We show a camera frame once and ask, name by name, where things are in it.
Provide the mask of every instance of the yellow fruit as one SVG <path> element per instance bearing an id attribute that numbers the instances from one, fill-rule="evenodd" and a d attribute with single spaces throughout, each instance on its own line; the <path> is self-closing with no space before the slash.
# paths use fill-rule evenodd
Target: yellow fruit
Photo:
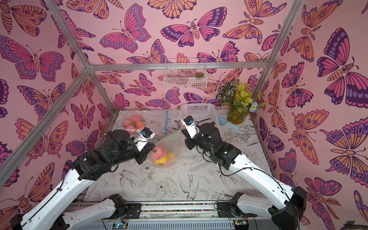
<path id="1" fill-rule="evenodd" d="M 164 156 L 163 156 L 163 158 L 161 158 L 160 160 L 157 160 L 157 162 L 159 163 L 159 164 L 165 164 L 166 163 L 166 161 L 167 161 L 167 155 L 165 154 Z"/>

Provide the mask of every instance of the butterfly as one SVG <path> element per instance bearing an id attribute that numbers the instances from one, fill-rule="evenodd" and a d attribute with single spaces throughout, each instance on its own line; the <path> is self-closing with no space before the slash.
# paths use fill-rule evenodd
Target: butterfly
<path id="1" fill-rule="evenodd" d="M 2 35 L 0 53 L 3 59 L 15 63 L 21 79 L 35 79 L 36 73 L 41 71 L 44 80 L 55 82 L 55 70 L 61 69 L 64 62 L 62 54 L 49 51 L 38 57 L 37 53 L 32 55 L 21 44 Z"/>
<path id="2" fill-rule="evenodd" d="M 271 74 L 273 73 L 273 78 L 276 79 L 279 75 L 279 73 L 283 72 L 284 70 L 286 70 L 286 64 L 285 63 L 279 63 L 281 62 L 281 60 L 279 61 L 278 59 L 274 62 L 273 66 L 272 66 L 272 70 L 271 70 Z"/>
<path id="3" fill-rule="evenodd" d="M 10 34 L 10 31 L 13 28 L 13 22 L 10 16 L 10 12 L 12 13 L 15 21 L 21 27 L 24 32 L 28 33 L 31 36 L 37 36 L 40 33 L 40 29 L 36 25 L 40 25 L 47 16 L 46 11 L 37 6 L 13 6 L 9 7 L 8 2 L 10 1 L 2 1 L 1 2 L 1 18 L 3 20 L 3 25 L 5 30 Z"/>
<path id="4" fill-rule="evenodd" d="M 101 117 L 103 119 L 106 119 L 107 117 L 111 116 L 111 111 L 109 110 L 109 108 L 103 104 L 98 104 L 97 105 L 98 109 L 101 111 Z"/>
<path id="5" fill-rule="evenodd" d="M 65 10 L 60 10 L 60 11 L 61 11 L 61 14 L 63 15 L 64 19 L 67 21 L 68 26 L 71 29 L 72 33 L 74 34 L 75 39 L 77 40 L 79 46 L 84 50 L 94 51 L 94 49 L 92 47 L 90 47 L 89 45 L 81 42 L 81 41 L 83 41 L 83 39 L 81 37 L 94 38 L 95 35 L 88 32 L 88 31 L 85 31 L 84 29 L 77 28 L 77 26 L 74 24 L 74 22 L 69 17 L 68 13 Z M 67 46 L 69 46 L 69 42 L 67 41 L 67 38 L 65 37 L 64 32 L 61 30 L 61 28 L 59 27 L 59 25 L 55 21 L 54 17 L 52 15 L 51 15 L 51 17 L 52 17 L 52 20 L 54 20 L 56 28 L 60 33 L 59 34 L 59 43 L 58 43 L 57 47 L 59 49 L 61 49 L 62 47 L 64 47 L 65 43 L 67 44 Z M 74 52 L 73 48 L 70 47 L 70 57 L 71 57 L 71 59 L 74 59 L 74 56 L 75 56 L 75 52 Z"/>
<path id="6" fill-rule="evenodd" d="M 348 72 L 354 66 L 359 69 L 357 65 L 354 65 L 353 57 L 351 57 L 353 63 L 345 65 L 349 58 L 349 51 L 350 43 L 347 33 L 343 28 L 337 28 L 328 40 L 324 54 L 332 57 L 338 64 L 328 57 L 320 57 L 317 61 L 317 66 L 319 66 L 317 76 L 323 77 L 331 74 L 327 81 L 336 79 L 325 89 L 325 94 L 332 98 L 331 101 L 335 105 L 343 101 L 346 81 L 345 103 L 358 108 L 368 108 L 368 79 L 361 74 Z"/>
<path id="7" fill-rule="evenodd" d="M 275 171 L 277 167 L 276 160 L 273 160 L 273 161 L 271 160 L 271 166 L 272 166 L 272 169 Z"/>
<path id="8" fill-rule="evenodd" d="M 357 190 L 354 191 L 354 199 L 360 214 L 363 216 L 365 221 L 368 222 L 368 207 L 365 204 L 363 204 L 362 197 L 360 196 Z"/>
<path id="9" fill-rule="evenodd" d="M 98 130 L 100 131 L 100 136 L 102 137 L 103 133 L 105 132 L 106 125 L 103 125 L 101 121 L 98 121 Z"/>
<path id="10" fill-rule="evenodd" d="M 197 58 L 199 58 L 200 60 L 198 62 L 236 62 L 238 61 L 238 57 L 236 57 L 238 55 L 238 48 L 235 47 L 235 43 L 234 42 L 228 42 L 225 44 L 224 48 L 221 51 L 221 55 L 215 55 L 213 52 L 212 55 L 207 54 L 207 53 L 198 53 L 197 54 Z M 207 69 L 207 72 L 209 74 L 213 74 L 216 72 L 217 69 Z"/>
<path id="11" fill-rule="evenodd" d="M 124 96 L 122 95 L 122 93 L 115 95 L 115 100 L 113 100 L 112 103 L 113 103 L 114 108 L 118 110 L 122 110 L 124 109 L 124 107 L 127 107 L 130 104 L 129 101 L 124 99 Z"/>
<path id="12" fill-rule="evenodd" d="M 211 103 L 217 107 L 220 107 L 220 99 L 209 99 L 209 98 L 202 98 L 201 96 L 194 94 L 194 93 L 184 93 L 184 98 L 188 102 L 188 104 L 192 103 Z"/>
<path id="13" fill-rule="evenodd" d="M 82 141 L 71 141 L 65 146 L 65 151 L 70 152 L 72 156 L 80 157 L 85 152 L 88 152 L 95 148 L 95 143 L 97 141 L 98 130 L 92 131 L 88 136 L 87 140 L 82 139 Z"/>
<path id="14" fill-rule="evenodd" d="M 151 8 L 163 9 L 163 15 L 167 18 L 179 18 L 183 10 L 193 10 L 197 0 L 149 0 L 147 5 Z"/>
<path id="15" fill-rule="evenodd" d="M 258 102 L 258 104 L 262 103 L 262 102 L 265 102 L 265 99 L 263 97 L 265 96 L 265 91 L 266 91 L 269 84 L 270 84 L 270 81 L 267 79 L 267 81 L 263 84 L 261 91 L 258 91 L 258 93 L 260 94 L 260 95 L 258 95 L 258 98 L 256 100 Z"/>
<path id="16" fill-rule="evenodd" d="M 163 109 L 168 109 L 171 107 L 170 104 L 177 105 L 181 103 L 180 99 L 178 98 L 180 95 L 179 89 L 177 87 L 174 87 L 172 89 L 169 89 L 165 97 L 161 99 L 153 99 L 146 102 L 146 106 L 153 106 L 153 107 L 161 107 Z"/>
<path id="17" fill-rule="evenodd" d="M 285 158 L 279 158 L 279 166 L 283 173 L 280 173 L 280 181 L 287 185 L 290 185 L 292 188 L 295 188 L 295 183 L 293 181 L 292 173 L 297 166 L 297 153 L 295 150 L 290 148 L 290 151 L 285 153 Z"/>
<path id="18" fill-rule="evenodd" d="M 16 132 L 19 135 L 18 138 L 21 140 L 23 140 L 34 127 L 34 125 L 21 118 L 17 119 L 15 126 L 17 127 Z M 49 133 L 47 135 L 43 134 L 27 154 L 29 161 L 26 162 L 26 166 L 29 165 L 32 159 L 42 156 L 44 152 L 47 152 L 49 155 L 58 155 L 59 158 L 61 157 L 59 151 L 63 146 L 62 141 L 68 131 L 68 121 L 61 122 L 54 128 L 51 134 L 50 131 L 51 127 Z"/>
<path id="19" fill-rule="evenodd" d="M 124 50 L 134 53 L 138 49 L 138 45 L 135 42 L 136 40 L 145 42 L 151 38 L 151 35 L 143 28 L 146 19 L 143 17 L 142 11 L 143 8 L 134 3 L 125 13 L 125 29 L 123 29 L 120 21 L 121 33 L 113 32 L 106 34 L 100 40 L 100 44 L 104 48 L 111 47 L 115 50 L 123 48 Z"/>
<path id="20" fill-rule="evenodd" d="M 228 73 L 226 75 L 226 77 L 224 77 L 224 79 L 222 79 L 222 81 L 220 81 L 221 76 L 222 76 L 222 74 L 221 74 L 220 79 L 218 79 L 216 82 L 207 82 L 207 88 L 205 89 L 205 93 L 212 94 L 212 93 L 216 92 L 217 86 L 220 87 L 223 84 L 226 84 L 226 83 L 228 83 L 228 82 L 230 82 L 234 79 L 237 79 L 242 71 L 243 71 L 243 68 L 236 68 L 236 69 L 233 69 L 230 73 Z M 198 85 L 193 84 L 193 87 L 198 88 L 198 89 L 201 89 L 201 86 L 202 86 L 201 84 L 198 84 Z"/>
<path id="21" fill-rule="evenodd" d="M 108 1 L 112 3 L 114 6 L 121 8 L 122 10 L 124 9 L 118 0 L 108 0 Z M 107 7 L 105 0 L 91 0 L 91 1 L 68 0 L 67 7 L 71 10 L 87 13 L 91 13 L 92 11 L 95 10 L 93 15 L 99 19 L 107 19 L 107 17 L 109 16 L 109 8 Z"/>
<path id="22" fill-rule="evenodd" d="M 79 75 L 79 72 L 77 70 L 77 68 L 75 67 L 74 63 L 71 64 L 71 77 L 73 78 L 73 80 L 75 80 Z M 77 89 L 77 91 L 74 93 L 73 97 L 77 96 L 80 91 L 82 90 L 82 93 L 84 94 L 85 92 L 87 95 L 87 98 L 89 100 L 89 102 L 93 105 L 93 101 L 92 101 L 92 95 L 93 95 L 93 90 L 95 88 L 95 85 L 93 84 L 92 80 L 85 80 L 81 86 L 79 86 L 79 88 Z"/>
<path id="23" fill-rule="evenodd" d="M 79 123 L 78 124 L 79 128 L 82 130 L 83 127 L 86 127 L 86 125 L 87 125 L 87 128 L 90 128 L 91 121 L 93 120 L 93 113 L 95 112 L 95 106 L 92 106 L 90 109 L 88 109 L 88 105 L 87 105 L 86 109 L 83 109 L 83 106 L 81 104 L 80 105 L 81 109 L 79 109 L 75 104 L 72 103 L 70 107 L 74 113 L 75 121 Z"/>
<path id="24" fill-rule="evenodd" d="M 246 90 L 248 90 L 249 92 L 253 92 L 254 89 L 255 89 L 255 86 L 257 84 L 257 81 L 258 81 L 258 78 L 256 78 L 257 75 L 251 75 L 249 78 L 248 78 L 248 84 L 250 84 L 250 86 L 248 86 L 246 88 Z"/>
<path id="25" fill-rule="evenodd" d="M 151 47 L 151 55 L 147 52 L 147 57 L 128 57 L 127 60 L 134 64 L 159 64 L 159 63 L 172 63 L 169 60 L 166 60 L 165 50 L 163 49 L 161 42 L 157 39 Z M 147 70 L 149 74 L 152 76 L 152 71 Z"/>
<path id="26" fill-rule="evenodd" d="M 288 141 L 292 140 L 296 147 L 300 147 L 300 150 L 308 160 L 310 160 L 313 164 L 318 165 L 319 162 L 316 149 L 313 147 L 312 142 L 307 136 L 309 136 L 309 133 L 311 133 L 311 129 L 316 128 L 322 124 L 324 120 L 326 120 L 329 113 L 323 109 L 321 111 L 310 111 L 306 113 L 306 115 L 299 113 L 297 116 L 295 116 L 294 112 L 291 114 L 294 116 L 294 126 L 296 130 L 293 131 L 291 139 L 288 139 Z"/>
<path id="27" fill-rule="evenodd" d="M 8 159 L 10 154 L 13 152 L 11 149 L 6 148 L 7 144 L 2 143 L 0 141 L 0 167 L 1 165 Z M 5 182 L 3 186 L 9 187 L 12 183 L 15 183 L 18 181 L 19 177 L 19 169 L 17 168 L 9 177 L 9 179 Z"/>
<path id="28" fill-rule="evenodd" d="M 226 7 L 219 7 L 206 13 L 197 24 L 194 23 L 194 19 L 187 25 L 169 25 L 161 30 L 162 36 L 169 39 L 172 42 L 178 41 L 179 47 L 194 46 L 194 37 L 199 39 L 199 34 L 202 35 L 206 42 L 213 36 L 219 35 L 220 31 L 213 27 L 220 27 L 226 18 Z"/>
<path id="29" fill-rule="evenodd" d="M 272 92 L 268 94 L 268 103 L 270 103 L 270 105 L 272 105 L 273 107 L 271 107 L 267 112 L 268 113 L 273 112 L 272 117 L 271 117 L 271 125 L 274 128 L 278 127 L 281 131 L 283 131 L 284 133 L 287 133 L 286 123 L 284 119 L 282 118 L 281 114 L 279 113 L 279 111 L 281 111 L 283 114 L 284 112 L 279 108 L 278 105 L 276 105 L 277 100 L 279 98 L 279 91 L 280 91 L 280 81 L 277 80 L 275 82 Z"/>
<path id="30" fill-rule="evenodd" d="M 276 135 L 271 134 L 272 131 L 268 130 L 267 124 L 263 117 L 259 117 L 259 127 L 261 129 L 259 133 L 261 134 L 262 140 L 266 140 L 266 142 L 268 141 L 267 148 L 271 150 L 272 153 L 275 153 L 275 150 L 279 152 L 285 148 L 285 145 L 280 140 L 280 138 L 278 138 Z"/>
<path id="31" fill-rule="evenodd" d="M 309 62 L 313 62 L 314 61 L 313 45 L 308 35 L 314 40 L 315 36 L 312 32 L 317 31 L 321 27 L 317 25 L 320 24 L 323 20 L 325 20 L 328 16 L 330 16 L 342 4 L 342 2 L 343 0 L 328 1 L 324 3 L 318 10 L 317 7 L 314 7 L 309 12 L 306 12 L 307 7 L 306 5 L 304 5 L 301 17 L 303 23 L 312 30 L 308 28 L 302 29 L 301 33 L 306 36 L 297 38 L 295 41 L 293 41 L 289 46 L 289 48 L 287 49 L 287 51 L 289 52 L 292 48 L 295 48 L 295 51 L 297 53 L 300 52 L 300 56 L 303 59 Z"/>
<path id="32" fill-rule="evenodd" d="M 302 224 L 302 225 L 304 225 L 304 226 L 306 226 L 306 225 L 310 225 L 310 224 L 311 224 L 311 221 L 310 221 L 308 218 L 306 218 L 305 216 L 302 216 L 302 217 L 300 218 L 300 222 L 301 222 L 301 224 Z"/>
<path id="33" fill-rule="evenodd" d="M 51 108 L 51 106 L 55 104 L 59 97 L 65 92 L 65 83 L 58 84 L 51 92 L 51 94 L 50 90 L 48 91 L 48 93 L 44 91 L 46 95 L 28 86 L 19 85 L 18 89 L 23 94 L 28 104 L 35 105 L 34 108 L 36 114 L 38 115 L 38 120 L 41 120 L 41 118 L 47 113 L 49 108 Z M 68 114 L 65 107 L 60 112 L 63 111 Z"/>
<path id="34" fill-rule="evenodd" d="M 8 101 L 9 86 L 4 79 L 0 79 L 0 105 L 4 105 Z M 8 112 L 5 108 L 0 107 L 0 118 L 5 117 Z"/>
<path id="35" fill-rule="evenodd" d="M 36 179 L 35 183 L 33 184 L 31 190 L 28 193 L 28 196 L 25 197 L 27 190 L 24 194 L 19 197 L 19 199 L 5 199 L 0 202 L 6 200 L 13 200 L 19 202 L 18 205 L 14 205 L 11 207 L 7 207 L 0 210 L 0 229 L 10 230 L 10 220 L 15 216 L 20 214 L 21 209 L 23 209 L 23 213 L 27 213 L 32 210 L 32 205 L 29 201 L 32 202 L 41 202 L 53 189 L 53 185 L 51 184 L 52 174 L 54 173 L 55 164 L 50 163 L 46 166 L 46 168 L 41 172 L 41 174 Z"/>
<path id="36" fill-rule="evenodd" d="M 124 92 L 126 93 L 134 93 L 138 96 L 140 95 L 145 95 L 145 96 L 151 96 L 151 92 L 152 91 L 156 91 L 156 88 L 152 86 L 152 82 L 147 80 L 147 77 L 144 74 L 139 74 L 139 82 L 142 84 L 140 85 L 140 83 L 137 80 L 133 80 L 136 85 L 131 85 L 129 84 L 131 87 L 138 87 L 138 88 L 130 88 L 130 89 L 126 89 L 124 90 Z"/>
<path id="37" fill-rule="evenodd" d="M 354 123 L 347 124 L 341 130 L 335 130 L 327 132 L 325 130 L 320 130 L 321 132 L 326 134 L 326 140 L 331 144 L 342 148 L 342 149 L 332 149 L 331 152 L 339 153 L 339 154 L 347 154 L 340 155 L 332 160 L 330 160 L 331 168 L 327 169 L 327 172 L 336 170 L 339 173 L 348 175 L 350 173 L 351 179 L 355 182 L 360 183 L 361 185 L 365 185 L 368 188 L 368 179 L 366 177 L 368 173 L 368 166 L 357 158 L 354 155 L 359 155 L 354 149 L 358 148 L 362 142 L 367 137 L 366 130 L 368 129 L 368 117 L 360 119 L 360 121 L 356 121 Z"/>
<path id="38" fill-rule="evenodd" d="M 234 29 L 231 29 L 224 33 L 222 36 L 224 38 L 230 39 L 240 39 L 242 37 L 244 37 L 245 39 L 256 38 L 258 44 L 260 44 L 262 42 L 262 33 L 254 25 L 262 25 L 263 21 L 258 18 L 269 17 L 277 14 L 286 6 L 286 3 L 281 4 L 279 7 L 272 7 L 272 4 L 269 1 L 263 3 L 262 0 L 244 0 L 244 3 L 247 7 L 248 12 L 253 18 L 250 18 L 247 12 L 244 12 L 244 16 L 247 20 L 242 20 L 239 22 L 239 24 L 244 24 L 247 22 L 250 23 L 235 27 Z"/>
<path id="39" fill-rule="evenodd" d="M 335 230 L 333 222 L 327 210 L 335 219 L 339 219 L 335 212 L 332 210 L 330 205 L 341 206 L 341 204 L 333 198 L 324 198 L 323 196 L 332 196 L 338 193 L 342 185 L 334 180 L 324 181 L 319 177 L 314 178 L 314 182 L 310 178 L 305 178 L 305 183 L 310 187 L 307 187 L 307 200 L 312 203 L 313 211 L 321 217 L 328 230 Z"/>
<path id="40" fill-rule="evenodd" d="M 65 178 L 65 176 L 68 174 L 68 172 L 72 168 L 72 166 L 73 166 L 73 161 L 67 160 L 65 162 L 63 172 L 61 173 L 61 180 L 63 180 Z"/>
<path id="41" fill-rule="evenodd" d="M 257 53 L 257 54 L 259 55 L 259 57 L 255 54 L 252 54 L 252 53 L 245 53 L 244 58 L 245 58 L 246 61 L 267 61 L 269 53 L 267 53 L 263 56 L 261 56 L 259 53 Z"/>
<path id="42" fill-rule="evenodd" d="M 303 72 L 304 62 L 299 62 L 297 66 L 292 66 L 290 69 L 290 73 L 287 74 L 282 80 L 282 87 L 289 88 L 286 93 L 291 94 L 286 98 L 286 106 L 289 108 L 294 108 L 296 105 L 303 108 L 305 103 L 310 102 L 313 98 L 313 94 L 306 89 L 297 89 L 299 78 Z"/>

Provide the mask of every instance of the bird drawing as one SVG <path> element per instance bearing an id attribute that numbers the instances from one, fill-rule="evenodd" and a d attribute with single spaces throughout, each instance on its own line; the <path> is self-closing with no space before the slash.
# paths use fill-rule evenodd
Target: bird drawing
<path id="1" fill-rule="evenodd" d="M 179 176 L 179 183 L 180 183 L 181 190 L 184 193 L 188 194 L 187 195 L 187 201 L 189 201 L 189 200 L 193 201 L 195 199 L 195 197 L 197 196 L 197 192 L 198 192 L 198 188 L 199 188 L 199 180 L 198 180 L 197 188 L 194 189 L 193 174 L 192 174 L 192 178 L 190 178 L 189 174 L 188 174 L 188 177 L 189 177 L 189 187 L 184 185 L 184 183 L 180 179 L 180 176 Z"/>
<path id="2" fill-rule="evenodd" d="M 133 175 L 135 175 L 135 174 L 132 173 L 131 171 L 128 171 L 128 170 L 123 170 L 119 174 L 122 176 L 120 178 L 120 186 L 121 186 L 121 189 L 123 190 L 123 193 L 125 194 L 125 191 L 124 191 L 124 183 L 125 183 L 126 180 L 129 181 L 129 183 L 132 186 L 132 188 L 133 188 L 133 184 L 136 186 L 136 184 L 134 183 L 134 181 L 130 178 L 130 174 L 133 174 Z"/>

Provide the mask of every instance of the succulent plant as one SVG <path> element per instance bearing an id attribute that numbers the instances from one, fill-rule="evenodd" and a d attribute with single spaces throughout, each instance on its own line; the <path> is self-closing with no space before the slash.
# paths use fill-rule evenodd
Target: succulent plant
<path id="1" fill-rule="evenodd" d="M 198 72 L 198 73 L 195 74 L 196 78 L 202 78 L 203 76 L 204 76 L 204 73 L 202 73 L 202 72 Z"/>

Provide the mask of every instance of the aluminum frame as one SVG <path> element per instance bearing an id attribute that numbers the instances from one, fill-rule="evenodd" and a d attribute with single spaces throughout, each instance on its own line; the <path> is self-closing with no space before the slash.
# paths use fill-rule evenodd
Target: aluminum frame
<path id="1" fill-rule="evenodd" d="M 104 70 L 164 70 L 165 64 L 115 64 L 115 65 L 93 65 L 89 62 L 89 60 L 84 55 L 83 50 L 81 49 L 77 39 L 75 38 L 73 32 L 69 28 L 66 20 L 60 12 L 59 7 L 55 3 L 54 0 L 44 0 L 46 5 L 49 8 L 50 13 L 54 17 L 55 21 L 59 25 L 63 34 L 67 38 L 70 46 L 74 50 L 77 58 L 85 68 L 79 76 L 71 83 L 71 85 L 67 88 L 63 95 L 60 96 L 58 101 L 50 108 L 50 110 L 45 114 L 45 116 L 40 120 L 35 127 L 32 129 L 30 134 L 24 138 L 24 140 L 16 147 L 13 153 L 9 156 L 6 162 L 0 168 L 0 189 L 2 189 L 2 185 L 8 180 L 11 174 L 16 170 L 18 165 L 21 163 L 23 158 L 28 154 L 31 148 L 34 146 L 36 141 L 41 137 L 41 135 L 47 130 L 49 125 L 53 122 L 53 120 L 57 117 L 62 108 L 67 104 L 67 102 L 71 99 L 72 95 L 78 89 L 78 87 L 83 83 L 87 77 L 90 77 L 94 82 L 97 91 L 101 95 L 105 104 L 113 113 L 115 111 L 112 102 L 110 101 L 106 91 L 102 87 L 99 82 L 95 71 L 104 71 Z M 288 32 L 290 31 L 300 9 L 302 8 L 304 0 L 294 0 L 282 26 L 281 31 L 279 32 L 279 36 L 274 44 L 272 51 L 270 52 L 269 59 L 267 62 L 259 61 L 259 62 L 219 62 L 219 63 L 207 63 L 207 68 L 264 68 L 262 74 L 257 82 L 255 89 L 261 89 L 265 80 L 267 79 L 272 65 L 275 62 L 279 50 L 281 49 Z M 189 63 L 173 63 L 173 67 L 190 68 Z"/>

